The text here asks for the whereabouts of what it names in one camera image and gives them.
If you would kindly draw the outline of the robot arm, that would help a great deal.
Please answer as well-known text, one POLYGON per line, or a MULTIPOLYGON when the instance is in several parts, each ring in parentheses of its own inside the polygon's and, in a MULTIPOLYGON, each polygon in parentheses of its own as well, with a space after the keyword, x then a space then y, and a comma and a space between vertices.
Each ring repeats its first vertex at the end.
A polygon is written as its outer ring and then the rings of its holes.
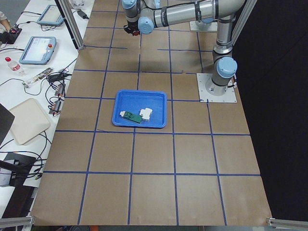
POLYGON ((158 0, 123 0, 127 24, 124 30, 134 36, 150 34, 154 29, 189 23, 196 31, 216 33, 213 62, 231 57, 236 13, 245 7, 245 0, 195 0, 161 6, 158 0))

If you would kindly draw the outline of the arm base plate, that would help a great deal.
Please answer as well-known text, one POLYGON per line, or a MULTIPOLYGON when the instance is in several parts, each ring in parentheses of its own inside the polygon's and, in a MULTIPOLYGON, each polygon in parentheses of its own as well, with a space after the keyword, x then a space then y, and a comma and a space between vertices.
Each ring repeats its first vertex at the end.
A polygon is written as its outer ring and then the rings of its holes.
POLYGON ((218 23, 213 21, 211 23, 204 23, 202 21, 190 21, 190 30, 197 32, 217 33, 218 23))
POLYGON ((213 83, 211 73, 197 73, 199 101, 202 103, 237 103, 232 80, 220 87, 213 83))

